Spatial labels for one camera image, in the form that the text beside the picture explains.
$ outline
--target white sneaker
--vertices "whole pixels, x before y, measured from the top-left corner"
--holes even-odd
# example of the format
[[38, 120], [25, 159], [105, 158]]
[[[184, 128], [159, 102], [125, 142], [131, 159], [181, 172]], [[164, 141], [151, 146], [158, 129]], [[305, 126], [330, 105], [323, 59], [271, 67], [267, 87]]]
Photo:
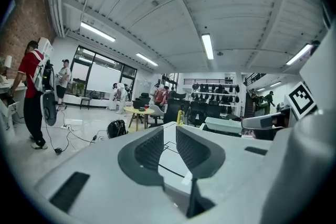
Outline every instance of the white sneaker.
[[48, 146], [47, 146], [47, 143], [45, 143], [43, 146], [39, 146], [36, 143], [33, 143], [32, 148], [35, 150], [46, 150]]

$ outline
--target white backpack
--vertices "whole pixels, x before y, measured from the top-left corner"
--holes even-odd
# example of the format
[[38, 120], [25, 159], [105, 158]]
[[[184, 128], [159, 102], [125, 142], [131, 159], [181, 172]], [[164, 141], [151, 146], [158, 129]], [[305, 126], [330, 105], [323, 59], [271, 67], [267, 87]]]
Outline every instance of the white backpack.
[[41, 59], [40, 55], [36, 51], [32, 51], [32, 53], [35, 55], [35, 57], [40, 61], [40, 63], [37, 65], [34, 73], [34, 77], [30, 78], [33, 81], [33, 84], [35, 86], [35, 89], [39, 92], [43, 92], [43, 86], [42, 86], [42, 80], [43, 80], [43, 73], [44, 73], [44, 68], [46, 66], [47, 62], [47, 57], [44, 57], [43, 60]]

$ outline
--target white floor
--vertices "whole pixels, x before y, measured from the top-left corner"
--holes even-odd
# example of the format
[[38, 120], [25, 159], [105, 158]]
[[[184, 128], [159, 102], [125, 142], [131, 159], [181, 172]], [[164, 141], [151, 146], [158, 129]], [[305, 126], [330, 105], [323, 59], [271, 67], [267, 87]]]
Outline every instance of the white floor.
[[[80, 110], [77, 106], [68, 106], [64, 111], [64, 114], [65, 119], [84, 121], [84, 126], [82, 127], [83, 130], [81, 130], [81, 126], [72, 126], [72, 129], [75, 130], [73, 133], [84, 140], [91, 141], [93, 136], [101, 130], [97, 135], [97, 137], [99, 137], [99, 140], [97, 139], [96, 141], [97, 143], [103, 143], [103, 140], [108, 139], [106, 128], [111, 121], [123, 119], [128, 127], [131, 119], [131, 114], [119, 115], [114, 111], [94, 108], [90, 108], [90, 110], [82, 108]], [[56, 155], [50, 144], [48, 132], [54, 148], [60, 147], [64, 150], [68, 144], [66, 136], [69, 132], [60, 128], [63, 125], [63, 118], [64, 115], [59, 112], [57, 114], [56, 124], [53, 127], [48, 126], [47, 129], [45, 123], [42, 122], [43, 137], [48, 145], [46, 150], [34, 150], [31, 148], [31, 140], [29, 139], [29, 131], [26, 125], [14, 125], [15, 137], [7, 145], [8, 157], [11, 160], [11, 163], [15, 166], [14, 168], [20, 173], [24, 173], [27, 182], [32, 185], [36, 184], [40, 178], [54, 167], [90, 144], [70, 133], [68, 138], [71, 144], [69, 144], [68, 148], [60, 155]], [[149, 118], [149, 123], [154, 123], [154, 120]], [[133, 120], [131, 128], [135, 128], [135, 120]], [[139, 122], [139, 130], [143, 128], [144, 125]]]

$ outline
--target yellow table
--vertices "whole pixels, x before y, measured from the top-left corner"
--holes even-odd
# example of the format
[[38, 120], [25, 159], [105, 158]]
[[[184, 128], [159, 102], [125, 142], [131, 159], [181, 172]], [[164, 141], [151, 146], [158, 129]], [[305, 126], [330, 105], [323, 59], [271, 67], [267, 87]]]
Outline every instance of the yellow table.
[[155, 111], [154, 110], [152, 110], [152, 109], [146, 109], [146, 111], [139, 111], [139, 109], [135, 109], [135, 108], [133, 108], [132, 106], [125, 106], [124, 107], [124, 110], [125, 111], [127, 111], [127, 112], [131, 112], [131, 113], [133, 113], [133, 115], [132, 115], [132, 118], [131, 118], [131, 121], [130, 121], [130, 124], [128, 125], [128, 128], [131, 126], [131, 124], [132, 124], [132, 121], [133, 121], [133, 117], [134, 117], [134, 115], [136, 114], [137, 115], [137, 117], [136, 117], [136, 128], [135, 128], [135, 130], [137, 131], [138, 130], [138, 126], [139, 126], [139, 114], [143, 114], [143, 115], [145, 115], [145, 122], [144, 122], [144, 124], [145, 124], [145, 129], [147, 129], [148, 128], [148, 115], [149, 114], [152, 114], [152, 113], [154, 113]]

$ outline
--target black backpack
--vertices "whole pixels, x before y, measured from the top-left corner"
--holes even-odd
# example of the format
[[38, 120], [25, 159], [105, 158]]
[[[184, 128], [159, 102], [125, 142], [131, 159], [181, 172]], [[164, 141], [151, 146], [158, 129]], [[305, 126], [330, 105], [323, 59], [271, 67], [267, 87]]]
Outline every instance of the black backpack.
[[109, 138], [115, 138], [127, 133], [124, 120], [112, 121], [109, 126], [107, 126], [107, 136]]

